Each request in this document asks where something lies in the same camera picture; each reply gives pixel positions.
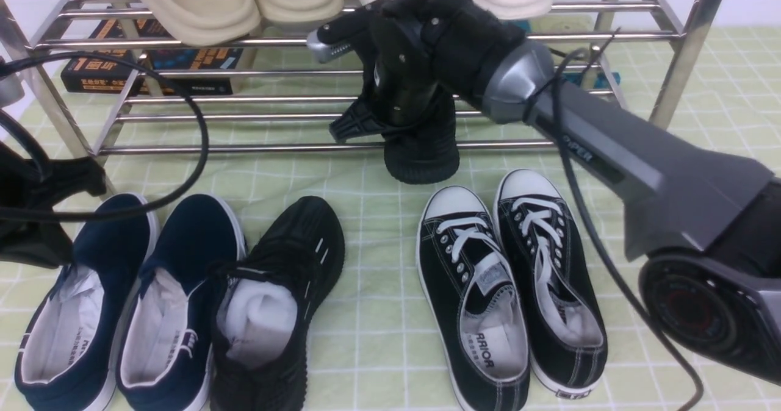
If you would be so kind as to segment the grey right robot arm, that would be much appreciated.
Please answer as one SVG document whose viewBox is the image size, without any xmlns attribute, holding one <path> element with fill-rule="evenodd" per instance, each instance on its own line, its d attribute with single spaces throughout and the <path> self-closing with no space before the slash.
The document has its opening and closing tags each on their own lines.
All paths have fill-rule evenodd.
<svg viewBox="0 0 781 411">
<path fill-rule="evenodd" d="M 343 143 L 422 119 L 432 89 L 497 124 L 521 122 L 558 148 L 578 211 L 572 163 L 624 206 L 624 253 L 650 330 L 779 384 L 779 178 L 764 164 L 701 149 L 564 79 L 545 44 L 473 0 L 376 0 L 313 30 L 320 63 L 355 52 L 380 85 L 332 122 Z"/>
</svg>

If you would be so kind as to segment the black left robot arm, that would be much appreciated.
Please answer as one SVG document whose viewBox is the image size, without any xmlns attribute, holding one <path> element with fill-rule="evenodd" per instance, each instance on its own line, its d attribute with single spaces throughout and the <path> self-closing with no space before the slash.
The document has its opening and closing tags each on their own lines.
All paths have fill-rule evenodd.
<svg viewBox="0 0 781 411">
<path fill-rule="evenodd" d="M 148 77 L 172 89 L 192 111 L 198 125 L 198 159 L 190 176 L 161 199 L 109 213 L 59 213 L 55 206 L 69 197 L 108 191 L 105 169 L 92 155 L 52 159 L 42 145 L 19 122 L 2 113 L 2 129 L 27 153 L 25 157 L 2 145 L 2 261 L 55 269 L 69 263 L 72 242 L 62 224 L 124 220 L 153 213 L 190 191 L 206 169 L 211 152 L 207 119 L 197 102 L 178 83 L 156 70 Z"/>
</svg>

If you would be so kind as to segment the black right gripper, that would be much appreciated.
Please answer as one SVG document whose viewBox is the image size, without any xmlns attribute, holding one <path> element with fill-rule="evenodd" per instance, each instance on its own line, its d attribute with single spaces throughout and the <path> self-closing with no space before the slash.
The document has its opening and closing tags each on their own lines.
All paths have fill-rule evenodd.
<svg viewBox="0 0 781 411">
<path fill-rule="evenodd" d="M 357 100 L 329 124 L 337 143 L 412 128 L 438 88 L 499 124 L 529 96 L 529 41 L 473 0 L 376 0 L 313 30 L 320 63 L 351 52 L 363 66 Z"/>
</svg>

